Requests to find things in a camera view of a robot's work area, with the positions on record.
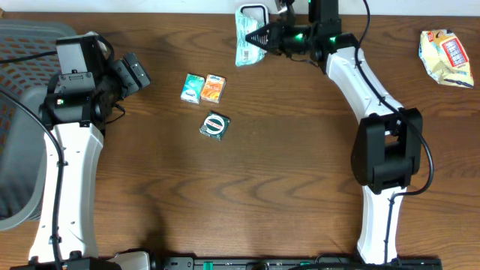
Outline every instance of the white wall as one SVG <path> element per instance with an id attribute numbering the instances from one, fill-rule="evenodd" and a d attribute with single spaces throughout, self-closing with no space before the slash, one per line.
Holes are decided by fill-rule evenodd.
<path id="1" fill-rule="evenodd" d="M 362 0 L 339 0 L 341 14 L 364 14 Z M 372 14 L 480 16 L 480 0 L 369 0 Z M 231 14 L 240 3 L 264 3 L 274 14 L 274 0 L 0 0 L 5 11 L 155 12 Z M 308 0 L 296 0 L 297 14 Z"/>

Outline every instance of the gray plastic bin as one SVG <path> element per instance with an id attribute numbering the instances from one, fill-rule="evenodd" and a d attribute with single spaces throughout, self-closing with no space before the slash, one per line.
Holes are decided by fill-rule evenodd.
<path id="1" fill-rule="evenodd" d="M 56 50 L 57 38 L 76 35 L 68 25 L 0 19 L 0 58 Z M 38 114 L 50 77 L 60 71 L 56 55 L 0 65 L 0 87 Z M 38 219 L 44 192 L 44 132 L 0 94 L 0 231 Z"/>

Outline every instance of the orange box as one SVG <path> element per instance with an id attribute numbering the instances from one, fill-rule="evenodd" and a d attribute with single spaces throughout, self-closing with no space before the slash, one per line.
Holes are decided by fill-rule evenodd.
<path id="1" fill-rule="evenodd" d="M 225 88 L 225 82 L 225 78 L 209 74 L 207 76 L 207 80 L 205 81 L 205 85 L 203 86 L 200 97 L 204 101 L 219 103 L 222 92 Z"/>

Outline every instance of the wooden table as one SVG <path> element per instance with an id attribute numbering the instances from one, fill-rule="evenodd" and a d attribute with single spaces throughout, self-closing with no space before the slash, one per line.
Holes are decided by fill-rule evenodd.
<path id="1" fill-rule="evenodd" d="M 117 56 L 135 52 L 153 83 L 122 105 L 97 170 L 100 254 L 151 248 L 199 257 L 350 253 L 362 225 L 362 193 L 350 169 L 355 117 L 320 70 L 284 57 L 236 67 L 232 15 L 6 13 L 59 21 L 105 36 Z M 357 37 L 365 16 L 342 16 Z M 479 269 L 480 92 L 437 85 L 418 57 L 421 30 L 450 28 L 480 83 L 480 19 L 374 16 L 364 51 L 388 91 L 424 116 L 436 174 L 406 198 L 397 249 L 439 256 L 445 269 Z M 220 104 L 180 100 L 187 73 L 217 74 Z M 222 142 L 198 129 L 209 110 L 232 119 Z M 423 158 L 411 190 L 428 174 Z M 3 268 L 27 262 L 37 222 L 0 233 Z"/>

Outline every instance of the small box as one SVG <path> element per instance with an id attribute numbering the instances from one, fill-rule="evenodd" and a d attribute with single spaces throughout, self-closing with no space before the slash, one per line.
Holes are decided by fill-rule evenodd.
<path id="1" fill-rule="evenodd" d="M 209 112 L 200 128 L 200 133 L 216 140 L 222 140 L 230 124 L 230 119 L 214 112 Z"/>
<path id="2" fill-rule="evenodd" d="M 225 88 L 225 82 L 225 78 L 209 74 L 203 86 L 202 99 L 204 101 L 219 103 Z"/>
<path id="3" fill-rule="evenodd" d="M 199 104 L 200 92 L 202 91 L 202 87 L 204 83 L 205 83 L 205 78 L 201 76 L 187 74 L 187 80 L 183 85 L 183 91 L 181 92 L 180 98 L 183 101 Z"/>

